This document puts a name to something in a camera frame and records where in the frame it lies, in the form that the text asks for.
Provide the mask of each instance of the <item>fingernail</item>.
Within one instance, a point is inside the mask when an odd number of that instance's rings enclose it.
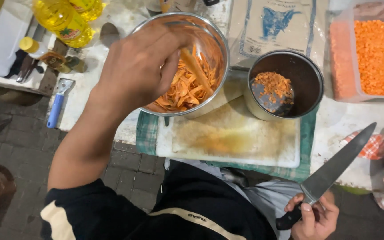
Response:
[[[302,207],[302,209],[305,210],[305,211],[310,211],[310,210],[312,210],[311,205],[309,205],[309,204],[307,204],[307,203],[303,203],[301,207]]]

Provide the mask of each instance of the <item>tile floor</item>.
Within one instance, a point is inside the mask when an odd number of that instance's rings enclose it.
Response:
[[[12,117],[0,134],[0,164],[14,175],[17,192],[0,203],[0,240],[38,240],[52,156],[65,132],[45,127],[48,99],[30,107],[0,103],[1,117]],[[148,212],[163,179],[163,158],[139,154],[135,146],[114,143],[101,178],[118,194]],[[247,172],[250,182],[264,176]],[[371,195],[355,196],[334,188],[340,207],[337,231],[331,240],[384,240],[384,211]]]

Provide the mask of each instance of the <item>sleeve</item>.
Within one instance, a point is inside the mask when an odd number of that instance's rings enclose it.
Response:
[[[101,179],[70,189],[51,189],[41,211],[45,240],[123,239],[147,214]]]

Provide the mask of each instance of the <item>small metal pot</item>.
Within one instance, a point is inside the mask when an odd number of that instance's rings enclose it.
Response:
[[[210,20],[189,12],[169,12],[156,15],[139,24],[132,32],[150,24],[165,24],[171,30],[182,32],[191,39],[191,43],[196,46],[197,54],[203,53],[210,65],[210,68],[216,68],[216,90],[213,95],[207,98],[204,102],[186,111],[167,111],[163,108],[157,108],[154,104],[139,108],[140,110],[162,117],[174,117],[184,115],[195,110],[198,110],[220,91],[223,83],[226,80],[229,71],[229,47],[227,40],[219,28]]]
[[[291,80],[293,105],[268,101],[269,96],[260,97],[264,86],[254,84],[259,73],[276,72]],[[262,55],[248,71],[248,88],[244,91],[248,110],[259,119],[274,121],[302,117],[320,103],[324,92],[323,74],[308,57],[290,50],[276,50]]]

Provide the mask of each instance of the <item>blue peeler handle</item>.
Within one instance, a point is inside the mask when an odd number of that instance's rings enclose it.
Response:
[[[61,106],[63,104],[63,99],[64,99],[64,95],[56,94],[56,97],[54,98],[54,102],[53,102],[53,107],[51,108],[50,116],[48,117],[48,122],[47,122],[48,128],[56,127]]]

